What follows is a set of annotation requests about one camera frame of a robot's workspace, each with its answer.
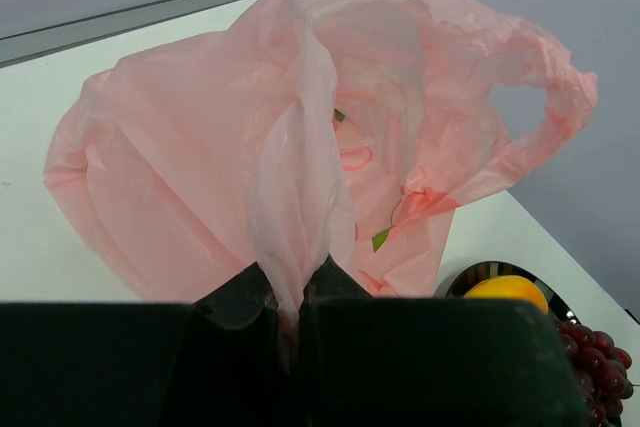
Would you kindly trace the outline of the pink plastic bag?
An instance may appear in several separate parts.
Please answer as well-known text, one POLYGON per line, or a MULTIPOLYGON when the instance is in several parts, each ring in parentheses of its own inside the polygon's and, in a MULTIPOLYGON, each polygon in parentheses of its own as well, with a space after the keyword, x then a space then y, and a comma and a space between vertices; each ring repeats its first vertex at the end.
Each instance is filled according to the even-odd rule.
POLYGON ((454 211, 596 103, 556 38, 477 0, 258 0, 89 77, 44 182, 140 295, 195 301, 257 264, 292 325, 327 259, 370 294, 432 294, 454 211))

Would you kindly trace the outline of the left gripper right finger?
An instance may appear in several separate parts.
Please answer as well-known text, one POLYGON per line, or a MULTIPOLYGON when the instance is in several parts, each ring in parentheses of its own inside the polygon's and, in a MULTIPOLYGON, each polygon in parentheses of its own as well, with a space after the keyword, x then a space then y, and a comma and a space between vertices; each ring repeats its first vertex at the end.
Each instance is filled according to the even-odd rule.
POLYGON ((551 320, 526 301, 368 294, 334 261, 300 308, 313 426, 583 426, 551 320))

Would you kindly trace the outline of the dark red fake grapes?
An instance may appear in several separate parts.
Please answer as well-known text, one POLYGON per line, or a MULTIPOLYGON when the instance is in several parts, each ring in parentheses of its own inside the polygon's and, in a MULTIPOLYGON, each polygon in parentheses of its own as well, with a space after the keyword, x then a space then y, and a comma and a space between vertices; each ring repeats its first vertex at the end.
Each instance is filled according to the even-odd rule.
POLYGON ((621 426, 624 402, 638 387, 629 378, 631 356, 604 331, 579 322, 554 323, 588 412, 585 426, 621 426))

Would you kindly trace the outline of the orange fake fruit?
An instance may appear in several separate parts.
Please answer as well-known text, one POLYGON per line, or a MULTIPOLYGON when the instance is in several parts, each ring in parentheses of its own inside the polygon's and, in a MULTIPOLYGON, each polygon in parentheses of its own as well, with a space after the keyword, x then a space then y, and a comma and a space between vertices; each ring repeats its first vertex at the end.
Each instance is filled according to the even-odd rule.
POLYGON ((530 280, 517 275, 496 276, 483 280, 463 295, 466 299, 509 299, 527 301, 543 313, 549 312, 544 293, 530 280))

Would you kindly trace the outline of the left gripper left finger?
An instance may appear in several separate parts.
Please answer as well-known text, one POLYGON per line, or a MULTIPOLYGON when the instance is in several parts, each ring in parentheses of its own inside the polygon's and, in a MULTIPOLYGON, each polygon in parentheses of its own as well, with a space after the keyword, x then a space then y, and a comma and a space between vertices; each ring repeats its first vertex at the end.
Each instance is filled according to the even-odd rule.
POLYGON ((195 303, 5 302, 5 426, 296 426, 251 265, 195 303))

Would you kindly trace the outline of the black rimmed ceramic plate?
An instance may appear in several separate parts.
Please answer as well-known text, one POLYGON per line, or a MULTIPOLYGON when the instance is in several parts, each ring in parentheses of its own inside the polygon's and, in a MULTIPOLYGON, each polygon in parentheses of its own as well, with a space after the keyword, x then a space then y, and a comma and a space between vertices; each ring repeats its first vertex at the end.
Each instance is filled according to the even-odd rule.
POLYGON ((463 298, 466 292, 481 281, 505 275, 522 276, 539 287, 548 301, 549 312, 547 314, 553 323, 555 320, 561 320, 583 324, 573 310, 569 308, 568 304, 548 284, 535 274, 503 261, 484 261, 466 268, 454 278, 445 291, 445 295, 447 297, 463 298))

